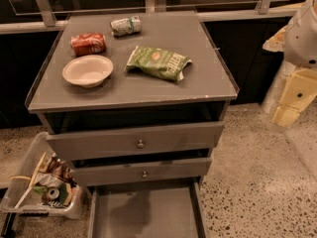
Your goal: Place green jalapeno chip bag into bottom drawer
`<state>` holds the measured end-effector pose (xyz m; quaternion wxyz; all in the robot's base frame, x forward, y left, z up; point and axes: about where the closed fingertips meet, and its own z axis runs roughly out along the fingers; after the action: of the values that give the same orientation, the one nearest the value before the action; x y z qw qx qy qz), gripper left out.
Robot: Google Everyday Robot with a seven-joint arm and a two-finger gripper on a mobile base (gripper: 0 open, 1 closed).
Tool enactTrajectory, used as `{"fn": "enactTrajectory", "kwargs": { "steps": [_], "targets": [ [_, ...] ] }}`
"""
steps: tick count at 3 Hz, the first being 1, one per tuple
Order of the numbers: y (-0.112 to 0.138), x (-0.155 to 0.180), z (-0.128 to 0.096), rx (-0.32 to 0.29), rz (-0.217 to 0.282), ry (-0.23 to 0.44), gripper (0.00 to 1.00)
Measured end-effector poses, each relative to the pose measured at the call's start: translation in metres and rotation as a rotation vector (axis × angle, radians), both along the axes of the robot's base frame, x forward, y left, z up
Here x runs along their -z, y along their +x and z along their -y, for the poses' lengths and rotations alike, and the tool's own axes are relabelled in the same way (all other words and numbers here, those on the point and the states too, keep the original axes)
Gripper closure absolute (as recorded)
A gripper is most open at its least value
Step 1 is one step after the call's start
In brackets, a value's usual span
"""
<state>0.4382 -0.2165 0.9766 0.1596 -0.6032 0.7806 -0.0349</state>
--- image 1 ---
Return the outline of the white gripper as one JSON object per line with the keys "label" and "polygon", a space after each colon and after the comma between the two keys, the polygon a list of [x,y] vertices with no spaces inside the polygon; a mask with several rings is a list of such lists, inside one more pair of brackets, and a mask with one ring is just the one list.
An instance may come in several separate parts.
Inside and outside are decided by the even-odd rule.
{"label": "white gripper", "polygon": [[[266,40],[263,49],[274,53],[283,52],[285,30],[286,27],[281,28]],[[316,97],[317,71],[303,68],[293,72],[286,78],[286,85],[279,100],[281,106],[276,108],[271,122],[280,127],[291,126],[299,117],[297,111],[305,110]]]}

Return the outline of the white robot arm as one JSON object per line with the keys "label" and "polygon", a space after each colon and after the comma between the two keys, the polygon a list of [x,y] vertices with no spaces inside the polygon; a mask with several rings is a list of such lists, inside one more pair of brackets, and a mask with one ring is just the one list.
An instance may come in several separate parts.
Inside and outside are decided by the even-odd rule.
{"label": "white robot arm", "polygon": [[273,124],[289,127],[317,97],[317,0],[306,0],[263,49],[283,52],[283,62],[262,108]]}

